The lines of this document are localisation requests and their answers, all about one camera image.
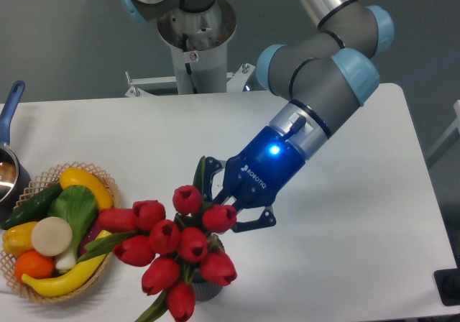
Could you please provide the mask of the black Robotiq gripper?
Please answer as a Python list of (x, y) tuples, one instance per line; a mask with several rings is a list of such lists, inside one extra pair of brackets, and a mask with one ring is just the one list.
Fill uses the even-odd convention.
[[(270, 205), (275, 201), (277, 193), (305, 164), (301, 153), (289, 142), (299, 130), (299, 126), (292, 126), (287, 134), (281, 135), (266, 126), (238, 155), (227, 161), (205, 157), (202, 187), (204, 201), (213, 200), (215, 204), (222, 204), (232, 197), (238, 211), (265, 206), (255, 220), (237, 221), (231, 228), (234, 233), (276, 225), (277, 219)], [(213, 199), (213, 178), (224, 168), (222, 190)]]

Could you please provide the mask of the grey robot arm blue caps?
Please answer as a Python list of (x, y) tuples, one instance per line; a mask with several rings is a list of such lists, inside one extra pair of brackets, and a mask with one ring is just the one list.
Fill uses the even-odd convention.
[[(228, 89), (227, 44), (236, 15), (226, 0), (121, 0), (136, 22), (155, 20), (170, 47), (178, 93)], [(298, 45), (271, 45), (255, 67), (261, 86), (286, 100), (270, 123), (236, 156), (198, 166), (205, 201), (234, 199), (236, 210), (262, 208), (235, 232), (274, 226), (277, 193), (364, 105), (380, 83), (372, 58), (393, 41), (390, 15), (358, 0), (300, 0), (318, 33)]]

